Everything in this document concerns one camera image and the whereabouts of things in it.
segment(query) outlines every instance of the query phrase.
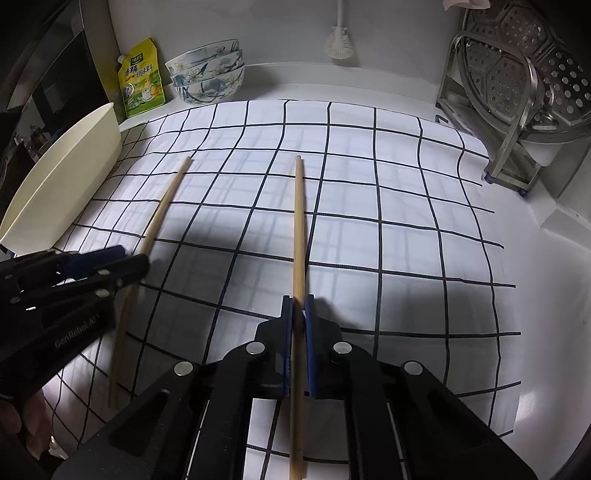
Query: yellow seasoning bag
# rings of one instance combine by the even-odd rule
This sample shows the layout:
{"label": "yellow seasoning bag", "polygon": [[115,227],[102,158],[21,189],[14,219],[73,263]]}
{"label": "yellow seasoning bag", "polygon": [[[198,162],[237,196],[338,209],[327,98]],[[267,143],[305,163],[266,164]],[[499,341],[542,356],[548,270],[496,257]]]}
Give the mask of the yellow seasoning bag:
{"label": "yellow seasoning bag", "polygon": [[127,117],[164,104],[158,53],[149,38],[131,49],[119,70]]}

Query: perforated steamer plate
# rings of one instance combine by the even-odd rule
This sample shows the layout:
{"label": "perforated steamer plate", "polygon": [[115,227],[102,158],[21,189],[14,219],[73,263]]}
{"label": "perforated steamer plate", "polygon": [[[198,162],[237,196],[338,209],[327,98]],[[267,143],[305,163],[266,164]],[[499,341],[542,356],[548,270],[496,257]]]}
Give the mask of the perforated steamer plate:
{"label": "perforated steamer plate", "polygon": [[[519,50],[538,74],[537,100],[522,138],[555,143],[580,138],[591,123],[591,86],[583,68],[552,27],[528,3],[491,0],[486,10],[466,10],[463,28]],[[525,68],[514,57],[475,40],[462,42],[458,67],[476,109],[506,131],[525,89]]]}

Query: blue gripper pad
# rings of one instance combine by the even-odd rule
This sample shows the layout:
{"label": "blue gripper pad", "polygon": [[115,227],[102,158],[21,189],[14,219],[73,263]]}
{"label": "blue gripper pad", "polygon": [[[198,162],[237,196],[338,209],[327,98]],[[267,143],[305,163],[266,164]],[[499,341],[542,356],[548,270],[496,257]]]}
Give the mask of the blue gripper pad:
{"label": "blue gripper pad", "polygon": [[314,338],[312,334],[312,323],[316,320],[313,318],[313,303],[314,296],[308,295],[304,303],[304,325],[306,327],[306,358],[308,363],[308,390],[310,396],[315,397],[317,392],[317,378],[316,378],[316,356],[314,354]]}
{"label": "blue gripper pad", "polygon": [[86,278],[93,270],[101,265],[106,265],[125,257],[125,248],[122,245],[103,248],[85,254],[74,254],[64,266],[64,274],[67,278],[80,280]]}
{"label": "blue gripper pad", "polygon": [[293,317],[294,301],[290,298],[290,305],[285,318],[285,351],[283,352],[283,396],[290,396],[291,382],[291,320]]}

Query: white scrub brush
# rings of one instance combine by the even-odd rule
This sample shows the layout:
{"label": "white scrub brush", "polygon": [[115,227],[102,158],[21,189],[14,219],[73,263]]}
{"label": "white scrub brush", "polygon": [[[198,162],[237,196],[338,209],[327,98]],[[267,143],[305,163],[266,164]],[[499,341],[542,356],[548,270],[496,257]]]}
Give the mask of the white scrub brush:
{"label": "white scrub brush", "polygon": [[336,27],[324,45],[326,54],[336,60],[348,59],[355,55],[353,44],[347,35],[347,29],[343,27],[343,0],[339,0],[337,10]]}

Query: pink cloth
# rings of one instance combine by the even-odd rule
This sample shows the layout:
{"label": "pink cloth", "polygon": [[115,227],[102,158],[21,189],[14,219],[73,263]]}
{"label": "pink cloth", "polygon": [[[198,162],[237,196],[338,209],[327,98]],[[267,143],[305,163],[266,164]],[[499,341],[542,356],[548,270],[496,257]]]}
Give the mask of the pink cloth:
{"label": "pink cloth", "polygon": [[475,8],[478,10],[491,7],[489,0],[443,0],[443,8],[445,8],[445,10],[452,5],[457,5],[463,8]]}

